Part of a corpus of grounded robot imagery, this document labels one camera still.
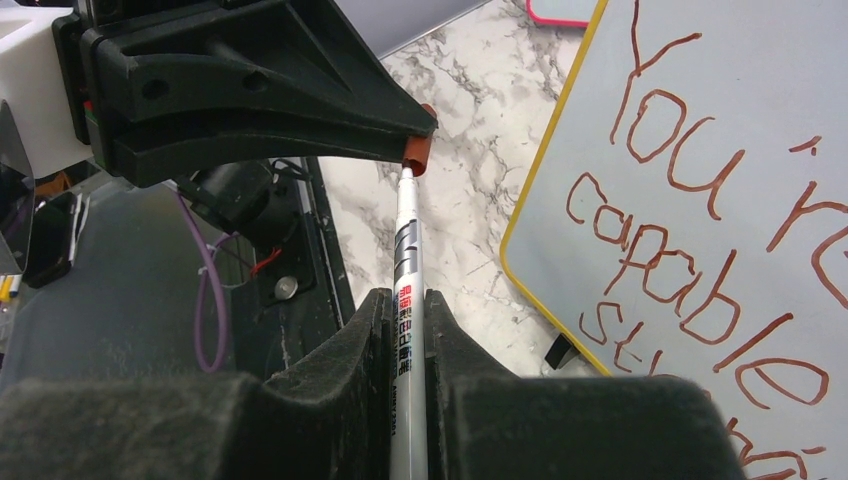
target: bolt hole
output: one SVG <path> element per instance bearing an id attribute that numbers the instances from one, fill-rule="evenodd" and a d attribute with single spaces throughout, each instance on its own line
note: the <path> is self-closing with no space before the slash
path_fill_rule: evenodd
<path id="1" fill-rule="evenodd" d="M 162 80 L 151 80 L 144 84 L 141 95 L 148 100 L 157 100 L 164 97 L 170 91 L 168 83 Z"/>
<path id="2" fill-rule="evenodd" d="M 241 83 L 251 92 L 261 92 L 268 88 L 268 77 L 262 72 L 253 72 L 244 77 Z"/>

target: whiteboard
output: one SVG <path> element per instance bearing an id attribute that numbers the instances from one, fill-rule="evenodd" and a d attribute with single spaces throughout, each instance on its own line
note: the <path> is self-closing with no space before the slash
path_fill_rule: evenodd
<path id="1" fill-rule="evenodd" d="M 602 371 L 700 384 L 751 478 L 848 478 L 845 19 L 601 2 L 502 244 Z"/>

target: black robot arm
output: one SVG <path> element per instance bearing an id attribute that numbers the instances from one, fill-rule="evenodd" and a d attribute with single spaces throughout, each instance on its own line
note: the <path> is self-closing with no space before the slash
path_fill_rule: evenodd
<path id="1" fill-rule="evenodd" d="M 77 137 L 136 186 L 272 157 L 400 163 L 436 128 L 333 0 L 78 0 L 54 36 Z"/>

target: marker barrel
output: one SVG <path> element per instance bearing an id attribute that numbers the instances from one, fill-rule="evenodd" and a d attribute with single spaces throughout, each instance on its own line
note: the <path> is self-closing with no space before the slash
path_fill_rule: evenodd
<path id="1" fill-rule="evenodd" d="M 424 278 L 417 186 L 412 169 L 398 182 L 394 262 L 391 480 L 427 479 L 424 380 Z"/>

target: marble countertop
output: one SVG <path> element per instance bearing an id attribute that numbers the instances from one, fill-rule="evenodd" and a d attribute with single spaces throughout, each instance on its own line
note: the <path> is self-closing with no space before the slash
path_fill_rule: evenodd
<path id="1" fill-rule="evenodd" d="M 523 1 L 493 0 L 383 61 L 439 114 L 419 179 L 425 283 L 521 376 L 551 374 L 544 356 L 557 331 L 509 282 L 498 251 L 582 34 L 536 25 Z M 321 168 L 358 305 L 392 284 L 400 169 L 329 157 Z M 569 369 L 591 371 L 579 358 Z"/>

